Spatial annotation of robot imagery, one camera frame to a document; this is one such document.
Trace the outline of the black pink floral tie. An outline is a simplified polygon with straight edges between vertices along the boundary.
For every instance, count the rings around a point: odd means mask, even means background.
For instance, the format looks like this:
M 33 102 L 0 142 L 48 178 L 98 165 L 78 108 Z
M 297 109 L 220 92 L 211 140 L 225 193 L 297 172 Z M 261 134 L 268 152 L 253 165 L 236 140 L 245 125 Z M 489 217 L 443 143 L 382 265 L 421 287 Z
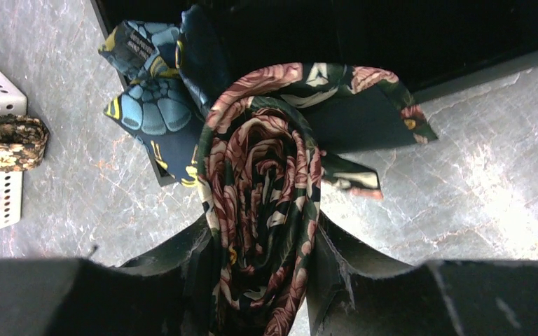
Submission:
M 287 63 L 241 77 L 211 107 L 196 163 L 214 248 L 210 335 L 287 335 L 305 297 L 321 183 L 382 199 L 376 170 L 328 153 L 303 116 L 379 92 L 394 139 L 437 140 L 398 76 L 369 66 Z

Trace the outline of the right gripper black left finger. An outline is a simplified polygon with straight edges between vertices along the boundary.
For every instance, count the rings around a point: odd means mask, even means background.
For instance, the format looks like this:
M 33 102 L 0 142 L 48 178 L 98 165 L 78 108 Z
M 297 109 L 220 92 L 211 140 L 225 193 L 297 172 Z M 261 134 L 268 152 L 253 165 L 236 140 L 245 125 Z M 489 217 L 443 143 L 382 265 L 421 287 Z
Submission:
M 0 259 L 0 335 L 206 335 L 211 261 L 204 218 L 119 267 Z

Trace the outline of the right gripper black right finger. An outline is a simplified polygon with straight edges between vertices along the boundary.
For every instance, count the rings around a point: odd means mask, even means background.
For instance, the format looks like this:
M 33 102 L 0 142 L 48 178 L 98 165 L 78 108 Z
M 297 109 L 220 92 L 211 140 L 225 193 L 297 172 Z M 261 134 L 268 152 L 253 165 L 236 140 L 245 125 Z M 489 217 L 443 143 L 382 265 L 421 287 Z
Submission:
M 307 305 L 312 335 L 538 335 L 538 261 L 412 266 L 321 216 Z

